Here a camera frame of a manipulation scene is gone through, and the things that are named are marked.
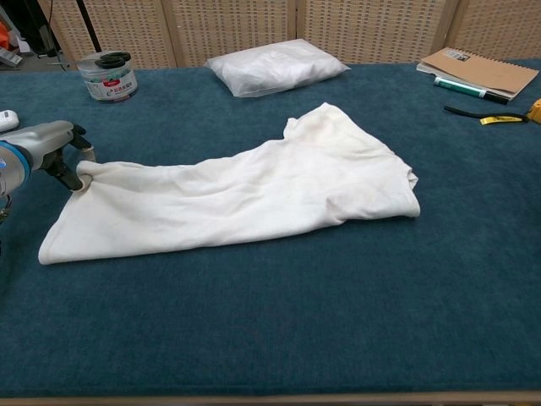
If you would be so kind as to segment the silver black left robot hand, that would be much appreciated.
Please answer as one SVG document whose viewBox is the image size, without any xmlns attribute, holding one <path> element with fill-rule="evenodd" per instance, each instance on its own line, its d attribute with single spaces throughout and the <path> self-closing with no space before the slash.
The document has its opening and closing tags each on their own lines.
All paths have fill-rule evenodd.
<svg viewBox="0 0 541 406">
<path fill-rule="evenodd" d="M 71 191 L 85 189 L 91 177 L 80 178 L 63 160 L 63 148 L 71 145 L 86 161 L 96 159 L 94 146 L 78 124 L 58 120 L 1 135 L 1 196 L 6 197 L 43 170 Z"/>
</svg>

